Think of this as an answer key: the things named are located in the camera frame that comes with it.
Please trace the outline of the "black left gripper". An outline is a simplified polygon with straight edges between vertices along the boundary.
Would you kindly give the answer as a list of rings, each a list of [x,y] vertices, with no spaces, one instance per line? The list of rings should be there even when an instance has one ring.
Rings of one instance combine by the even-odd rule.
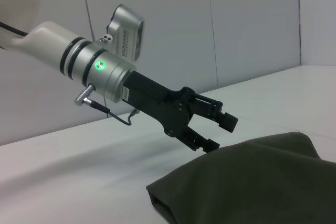
[[[216,122],[230,133],[238,122],[238,118],[222,112],[222,102],[196,94],[188,87],[173,91],[136,71],[131,72],[123,86],[129,90],[126,103],[156,119],[167,135],[193,151],[201,148],[208,153],[220,145],[188,127],[192,113]]]

